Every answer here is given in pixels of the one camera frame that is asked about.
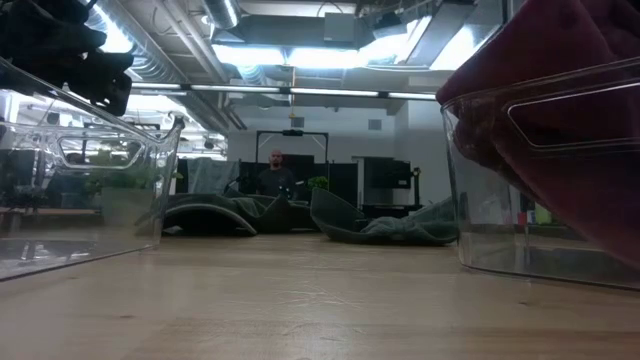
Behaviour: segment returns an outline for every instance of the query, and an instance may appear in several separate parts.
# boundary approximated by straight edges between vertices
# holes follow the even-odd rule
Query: plastic container
[[[2,59],[0,86],[0,279],[158,244],[184,124],[149,135]]]
[[[639,89],[634,59],[445,104],[461,262],[640,290]]]

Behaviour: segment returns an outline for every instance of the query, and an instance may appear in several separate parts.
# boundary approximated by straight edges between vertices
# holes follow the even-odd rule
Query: bald man
[[[258,194],[278,196],[282,190],[289,189],[291,198],[295,198],[296,179],[289,169],[282,167],[282,152],[273,150],[269,156],[269,168],[258,175]]]

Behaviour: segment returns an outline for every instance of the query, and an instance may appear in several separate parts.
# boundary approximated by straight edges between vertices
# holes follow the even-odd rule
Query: red cloth
[[[637,56],[640,14],[626,0],[529,0],[453,74],[437,99],[445,104]],[[639,75],[636,65],[463,97],[449,107],[459,119],[453,141],[462,155],[500,173],[586,238],[640,267],[640,147],[544,151],[640,138],[640,91],[630,87],[536,102],[594,84],[626,84]]]

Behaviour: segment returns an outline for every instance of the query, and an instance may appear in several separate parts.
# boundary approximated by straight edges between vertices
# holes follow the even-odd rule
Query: wooden tabletop
[[[640,359],[640,295],[467,271],[454,248],[166,239],[0,284],[0,359]]]

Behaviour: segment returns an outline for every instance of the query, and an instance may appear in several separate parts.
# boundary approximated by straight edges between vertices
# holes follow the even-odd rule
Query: dark shirt
[[[296,180],[289,169],[267,169],[258,175],[258,190],[260,194],[267,196],[280,195],[280,187],[289,189],[291,197],[295,192]]]

